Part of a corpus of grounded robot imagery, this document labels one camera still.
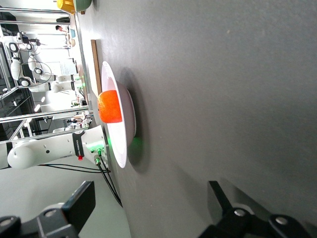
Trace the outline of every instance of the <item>orange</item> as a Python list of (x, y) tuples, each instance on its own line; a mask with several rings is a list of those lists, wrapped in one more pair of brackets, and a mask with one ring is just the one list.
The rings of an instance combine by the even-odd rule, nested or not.
[(122, 121), (117, 91), (105, 91), (98, 96), (98, 111), (100, 119), (104, 123)]

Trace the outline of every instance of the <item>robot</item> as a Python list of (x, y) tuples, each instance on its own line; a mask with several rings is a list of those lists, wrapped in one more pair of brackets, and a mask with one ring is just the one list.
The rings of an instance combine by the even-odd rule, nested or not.
[(105, 136), (101, 125), (41, 140), (8, 143), (7, 148), (12, 149), (7, 154), (7, 161), (14, 169), (26, 169), (71, 156), (77, 156), (78, 160), (86, 158), (95, 164), (95, 158), (99, 154), (102, 157), (106, 155)]
[[(28, 87), (31, 92), (55, 93), (64, 90), (76, 90), (82, 86), (81, 81), (75, 81), (73, 75), (53, 75), (50, 68), (38, 60), (40, 53), (40, 41), (38, 39), (28, 39), (23, 32), (17, 33), (17, 36), (4, 36), (3, 44), (12, 52), (11, 75), (22, 86)], [(31, 71), (39, 75), (44, 83), (34, 83), (30, 77), (24, 76), (20, 62), (20, 51), (25, 49), (29, 53), (28, 66)]]

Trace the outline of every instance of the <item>cable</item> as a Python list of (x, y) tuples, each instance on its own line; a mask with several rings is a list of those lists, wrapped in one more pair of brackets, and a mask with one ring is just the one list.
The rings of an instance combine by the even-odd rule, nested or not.
[(4, 93), (1, 94), (1, 99), (0, 99), (0, 102), (1, 102), (1, 105), (3, 107), (3, 104), (2, 104), (2, 97), (3, 97)]
[(42, 64), (45, 64), (49, 69), (50, 69), (50, 77), (48, 78), (48, 80), (46, 80), (45, 82), (42, 82), (42, 83), (40, 83), (40, 84), (37, 84), (37, 85), (33, 85), (33, 86), (28, 86), (28, 87), (35, 87), (35, 86), (39, 86), (39, 85), (41, 85), (41, 84), (44, 84), (44, 83), (47, 83), (50, 79), (51, 79), (51, 77), (52, 77), (52, 70), (51, 70), (51, 68), (46, 64), (46, 63), (43, 63), (43, 62), (39, 62), (39, 61), (37, 61), (35, 58), (33, 58), (35, 61), (34, 62), (38, 62), (38, 63), (42, 63)]
[(105, 169), (106, 169), (106, 172), (107, 172), (108, 177), (109, 177), (109, 179), (110, 179), (110, 182), (111, 182), (111, 185), (112, 185), (112, 187), (113, 187), (113, 190), (115, 191), (115, 193), (116, 193), (117, 196), (119, 197), (117, 191), (115, 190), (115, 186), (113, 185), (113, 182), (112, 182), (112, 179), (111, 179), (111, 177), (110, 177), (110, 174), (109, 174), (109, 172), (108, 172), (108, 168), (107, 168), (106, 164), (104, 163), (104, 160), (103, 160), (103, 158), (101, 157), (101, 155), (99, 155), (99, 158), (100, 158), (101, 162), (103, 163), (103, 165), (104, 165), (104, 167), (105, 167)]
[(62, 168), (62, 167), (53, 166), (53, 165), (38, 165), (38, 166), (51, 167), (51, 168), (62, 169), (62, 170), (71, 170), (71, 171), (77, 171), (77, 172), (85, 172), (85, 173), (91, 173), (91, 174), (101, 174), (102, 173), (102, 172), (94, 172), (94, 171), (84, 171), (84, 170), (75, 170), (75, 169), (69, 169), (69, 168)]
[(62, 165), (62, 166), (69, 166), (69, 167), (75, 167), (75, 168), (82, 168), (82, 169), (88, 169), (88, 170), (96, 170), (99, 171), (98, 169), (93, 169), (93, 168), (88, 168), (88, 167), (83, 167), (83, 166), (76, 166), (76, 165), (68, 165), (68, 164), (45, 164), (45, 165), (52, 165), (52, 166), (56, 166), (56, 165)]
[(108, 186), (109, 186), (109, 188), (110, 188), (110, 190), (111, 190), (111, 192), (112, 192), (114, 198), (117, 200), (117, 202), (119, 203), (119, 205), (120, 205), (121, 207), (123, 207), (123, 206), (122, 206), (122, 203), (121, 203), (121, 200), (120, 200), (120, 198), (119, 198), (119, 196), (118, 196), (118, 194), (116, 194), (116, 193), (114, 192), (114, 190), (113, 190), (113, 188), (111, 187), (111, 185), (110, 185), (110, 183), (109, 183), (109, 181), (108, 181), (108, 179), (107, 179), (105, 173), (103, 172), (103, 170), (102, 170), (100, 164), (98, 164), (97, 166), (98, 166), (99, 170), (102, 172), (102, 175), (103, 175), (103, 177), (104, 177), (106, 183), (108, 184)]

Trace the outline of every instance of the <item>ceiling light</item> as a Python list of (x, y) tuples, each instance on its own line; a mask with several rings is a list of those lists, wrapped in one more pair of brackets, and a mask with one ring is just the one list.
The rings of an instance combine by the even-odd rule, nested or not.
[(41, 107), (40, 104), (36, 105), (36, 107), (34, 108), (34, 111), (37, 112), (40, 109), (40, 107)]

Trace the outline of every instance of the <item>white bowl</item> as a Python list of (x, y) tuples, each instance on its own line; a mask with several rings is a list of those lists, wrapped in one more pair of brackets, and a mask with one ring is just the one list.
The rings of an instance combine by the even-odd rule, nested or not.
[(117, 91), (122, 122), (107, 123), (107, 127), (115, 159), (119, 166), (124, 168), (127, 162), (128, 146), (132, 143), (136, 132), (135, 112), (129, 91), (115, 80), (112, 69), (106, 61), (103, 62), (102, 67), (102, 89), (103, 92)]

